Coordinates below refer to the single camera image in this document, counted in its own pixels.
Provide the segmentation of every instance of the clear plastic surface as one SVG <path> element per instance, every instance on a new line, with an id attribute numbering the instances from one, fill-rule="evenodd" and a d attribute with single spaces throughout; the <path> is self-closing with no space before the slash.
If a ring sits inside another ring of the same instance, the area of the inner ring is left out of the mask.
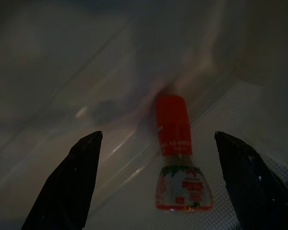
<path id="1" fill-rule="evenodd" d="M 287 74 L 279 59 L 288 60 L 288 2 L 0 6 L 0 229 L 21 227 L 46 178 L 78 139 L 96 130 L 104 139 L 87 229 L 235 226 L 212 132 L 246 137 L 241 119 L 249 119 L 262 87 L 275 92 L 266 85 L 279 85 L 269 84 L 270 74 L 277 66 Z M 195 160 L 219 202 L 210 213 L 173 218 L 151 206 L 161 167 L 152 108 L 169 85 L 196 121 Z M 288 179 L 282 163 L 275 169 Z"/>

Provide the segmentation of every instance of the red cap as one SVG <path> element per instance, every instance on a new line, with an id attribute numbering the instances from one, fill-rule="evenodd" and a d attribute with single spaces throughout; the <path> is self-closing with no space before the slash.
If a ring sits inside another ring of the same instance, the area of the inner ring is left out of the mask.
<path id="1" fill-rule="evenodd" d="M 187 106 L 178 95 L 161 95 L 156 101 L 158 136 L 162 154 L 192 154 Z"/>
<path id="2" fill-rule="evenodd" d="M 158 127 L 165 124 L 189 124 L 187 106 L 178 95 L 161 95 L 156 101 Z"/>

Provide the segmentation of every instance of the small glass bottle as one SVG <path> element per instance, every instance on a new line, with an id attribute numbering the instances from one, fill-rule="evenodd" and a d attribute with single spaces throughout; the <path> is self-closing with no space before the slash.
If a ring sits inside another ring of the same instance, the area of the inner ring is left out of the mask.
<path id="1" fill-rule="evenodd" d="M 184 99 L 174 94 L 159 96 L 156 117 L 163 156 L 156 208 L 188 212 L 211 209 L 211 190 L 192 157 L 191 129 Z"/>

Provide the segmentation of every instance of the bottle label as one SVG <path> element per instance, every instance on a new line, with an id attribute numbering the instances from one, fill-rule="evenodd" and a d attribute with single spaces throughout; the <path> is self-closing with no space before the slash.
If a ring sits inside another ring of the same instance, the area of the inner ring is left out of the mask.
<path id="1" fill-rule="evenodd" d="M 163 167 L 157 183 L 156 207 L 164 210 L 205 210 L 212 207 L 212 194 L 199 168 Z"/>
<path id="2" fill-rule="evenodd" d="M 190 125 L 163 125 L 158 129 L 158 137 L 163 156 L 192 155 Z"/>

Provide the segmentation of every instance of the bottle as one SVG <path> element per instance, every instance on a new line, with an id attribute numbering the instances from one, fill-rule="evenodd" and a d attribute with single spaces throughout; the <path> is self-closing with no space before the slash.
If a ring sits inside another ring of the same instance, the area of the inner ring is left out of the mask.
<path id="1" fill-rule="evenodd" d="M 159 96 L 156 119 L 163 156 L 156 208 L 188 212 L 211 209 L 212 193 L 192 157 L 191 128 L 184 99 L 174 94 Z"/>

